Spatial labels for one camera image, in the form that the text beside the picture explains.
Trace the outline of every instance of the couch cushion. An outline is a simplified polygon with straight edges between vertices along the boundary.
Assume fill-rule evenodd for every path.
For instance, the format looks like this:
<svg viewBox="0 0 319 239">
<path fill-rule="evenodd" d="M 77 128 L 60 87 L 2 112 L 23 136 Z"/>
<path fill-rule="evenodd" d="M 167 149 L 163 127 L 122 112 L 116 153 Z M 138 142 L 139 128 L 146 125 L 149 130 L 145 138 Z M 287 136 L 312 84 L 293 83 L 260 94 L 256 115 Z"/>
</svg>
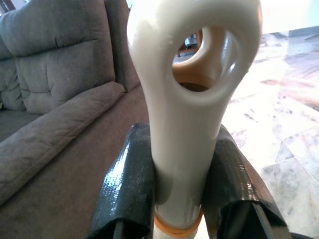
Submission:
<svg viewBox="0 0 319 239">
<path fill-rule="evenodd" d="M 40 116 L 26 111 L 0 111 L 0 142 Z"/>
<path fill-rule="evenodd" d="M 0 205 L 123 95 L 109 82 L 87 90 L 0 143 Z"/>
<path fill-rule="evenodd" d="M 45 114 L 87 89 L 113 81 L 103 0 L 32 0 L 4 14 L 0 59 L 10 55 L 16 57 L 23 102 L 31 113 Z"/>
<path fill-rule="evenodd" d="M 25 110 L 13 58 L 0 61 L 0 100 L 7 110 Z"/>
</svg>

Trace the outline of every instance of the hole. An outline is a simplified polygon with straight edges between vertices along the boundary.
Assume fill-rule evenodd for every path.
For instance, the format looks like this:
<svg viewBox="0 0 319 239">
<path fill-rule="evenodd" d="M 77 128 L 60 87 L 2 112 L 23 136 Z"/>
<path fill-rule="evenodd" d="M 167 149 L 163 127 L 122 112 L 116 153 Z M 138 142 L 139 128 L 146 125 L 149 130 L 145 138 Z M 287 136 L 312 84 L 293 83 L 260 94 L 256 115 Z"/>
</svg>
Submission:
<svg viewBox="0 0 319 239">
<path fill-rule="evenodd" d="M 233 44 L 234 38 L 223 27 L 205 27 L 199 32 L 201 32 L 201 39 L 204 37 L 204 45 L 200 52 L 193 56 L 198 48 L 179 62 L 191 57 L 192 59 L 183 64 L 174 61 L 172 66 L 176 81 L 193 92 L 206 91 L 224 79 L 222 75 L 227 70 L 232 70 L 231 67 L 236 56 Z"/>
<path fill-rule="evenodd" d="M 203 92 L 211 87 L 212 80 L 199 74 L 174 74 L 174 76 L 181 86 L 190 91 Z"/>
<path fill-rule="evenodd" d="M 200 48 L 202 39 L 202 30 L 199 30 L 194 34 L 188 36 L 177 51 L 173 63 L 183 62 L 191 58 Z"/>
</svg>

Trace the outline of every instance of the white wall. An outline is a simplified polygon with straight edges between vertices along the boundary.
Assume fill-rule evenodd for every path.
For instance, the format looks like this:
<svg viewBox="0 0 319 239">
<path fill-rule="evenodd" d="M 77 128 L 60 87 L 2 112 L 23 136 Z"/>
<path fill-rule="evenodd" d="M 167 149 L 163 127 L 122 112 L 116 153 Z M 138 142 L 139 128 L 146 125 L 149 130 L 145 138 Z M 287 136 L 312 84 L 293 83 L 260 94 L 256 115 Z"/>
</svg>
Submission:
<svg viewBox="0 0 319 239">
<path fill-rule="evenodd" d="M 23 0 L 11 0 L 11 2 L 13 3 L 15 9 L 19 9 L 25 4 Z"/>
<path fill-rule="evenodd" d="M 319 26 L 319 0 L 261 0 L 263 33 Z"/>
</svg>

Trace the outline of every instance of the gray fabric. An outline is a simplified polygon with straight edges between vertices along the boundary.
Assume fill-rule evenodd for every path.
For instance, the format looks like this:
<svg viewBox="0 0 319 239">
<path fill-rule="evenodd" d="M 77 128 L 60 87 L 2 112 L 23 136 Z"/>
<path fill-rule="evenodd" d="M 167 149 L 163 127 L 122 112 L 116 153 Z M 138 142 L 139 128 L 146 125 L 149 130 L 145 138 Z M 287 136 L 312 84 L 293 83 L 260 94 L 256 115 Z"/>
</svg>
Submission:
<svg viewBox="0 0 319 239">
<path fill-rule="evenodd" d="M 0 100 L 7 110 L 25 110 L 13 58 L 0 61 Z"/>
<path fill-rule="evenodd" d="M 0 205 L 122 95 L 109 82 L 87 90 L 0 143 Z"/>
<path fill-rule="evenodd" d="M 0 25 L 3 41 L 14 56 L 110 36 L 103 0 L 32 0 L 3 15 Z"/>
<path fill-rule="evenodd" d="M 0 111 L 0 142 L 39 116 L 26 111 Z"/>
<path fill-rule="evenodd" d="M 104 2 L 109 19 L 116 82 L 130 91 L 140 80 L 128 49 L 126 28 L 129 8 L 126 0 L 104 0 Z"/>
<path fill-rule="evenodd" d="M 139 86 L 0 207 L 1 239 L 83 239 L 105 172 L 118 156 L 130 127 L 147 120 Z"/>
<path fill-rule="evenodd" d="M 18 58 L 17 73 L 27 111 L 45 114 L 78 93 L 111 79 L 112 74 L 104 77 L 106 71 L 100 69 L 105 67 L 101 65 L 103 61 L 98 61 L 103 57 L 100 45 L 98 40 L 88 41 Z"/>
<path fill-rule="evenodd" d="M 0 37 L 0 59 L 9 57 L 6 49 L 16 57 L 30 113 L 45 114 L 115 79 L 103 0 L 32 0 L 0 18 Z"/>
<path fill-rule="evenodd" d="M 0 29 L 0 60 L 11 58 L 13 55 L 9 52 L 8 48 L 5 46 Z"/>
</svg>

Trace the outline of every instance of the tile floor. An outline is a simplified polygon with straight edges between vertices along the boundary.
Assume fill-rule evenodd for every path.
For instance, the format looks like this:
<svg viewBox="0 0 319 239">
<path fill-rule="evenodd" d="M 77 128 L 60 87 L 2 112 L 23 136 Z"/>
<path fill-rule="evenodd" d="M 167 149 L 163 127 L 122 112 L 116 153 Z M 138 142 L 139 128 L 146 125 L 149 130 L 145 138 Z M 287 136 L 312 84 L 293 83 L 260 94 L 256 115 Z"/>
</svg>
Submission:
<svg viewBox="0 0 319 239">
<path fill-rule="evenodd" d="M 290 231 L 319 239 L 319 34 L 264 35 L 222 123 Z M 208 238 L 204 221 L 196 238 Z"/>
</svg>

